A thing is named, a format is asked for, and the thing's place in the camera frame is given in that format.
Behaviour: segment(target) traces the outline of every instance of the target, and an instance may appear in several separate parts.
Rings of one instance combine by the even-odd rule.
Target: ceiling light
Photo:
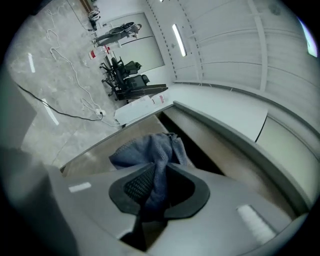
[[[184,57],[184,56],[187,55],[187,52],[186,52],[184,43],[182,42],[182,38],[181,38],[181,35],[180,35],[180,33],[179,33],[177,24],[173,24],[173,25],[172,25],[172,29],[173,29],[173,32],[174,32],[174,34],[175,34],[176,40],[178,41],[181,54],[182,54],[182,56]]]

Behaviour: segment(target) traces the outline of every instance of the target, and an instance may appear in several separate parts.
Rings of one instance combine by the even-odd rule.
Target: white sticker
[[[91,188],[91,184],[89,182],[85,182],[85,183],[82,183],[82,184],[79,184],[79,185],[70,186],[69,190],[70,190],[71,193],[74,193],[74,192],[78,192],[78,191],[81,191],[81,190],[86,190],[86,189],[89,189],[89,188]]]

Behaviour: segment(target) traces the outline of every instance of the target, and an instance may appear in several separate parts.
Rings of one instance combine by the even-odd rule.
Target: black mesh panel
[[[148,199],[154,186],[155,170],[149,169],[124,185],[124,192],[140,206]]]

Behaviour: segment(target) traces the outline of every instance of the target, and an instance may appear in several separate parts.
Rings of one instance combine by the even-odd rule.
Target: blue cloth
[[[118,148],[109,159],[117,170],[155,163],[153,189],[144,205],[144,209],[149,212],[162,210],[168,198],[167,163],[187,165],[184,144],[174,133],[148,134],[134,139]]]

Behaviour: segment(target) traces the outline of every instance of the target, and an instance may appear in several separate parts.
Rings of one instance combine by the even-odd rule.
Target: marble floor
[[[87,14],[80,1],[69,0],[74,11],[86,28],[89,26]],[[91,61],[88,66],[83,58],[93,49],[91,31],[85,30],[66,0],[53,0],[36,16],[30,16],[16,33],[7,52],[5,64],[13,80],[29,90],[55,109],[74,116],[97,119],[93,111],[84,107],[81,98],[92,104],[89,95],[76,81],[71,65],[58,54],[56,60],[50,53],[57,47],[57,37],[49,32],[52,29],[59,36],[59,52],[69,59],[77,72],[79,83],[88,90],[92,99],[106,111],[103,120],[114,123],[114,112],[123,106],[108,97],[108,89],[101,80],[104,75],[99,69],[101,59]],[[32,72],[29,55],[32,55]],[[28,102],[37,112],[23,144],[24,151],[32,153],[45,164],[58,168],[74,157],[115,133],[120,127],[109,126],[101,121],[71,118],[53,112],[57,122],[50,117],[45,106],[23,92]]]

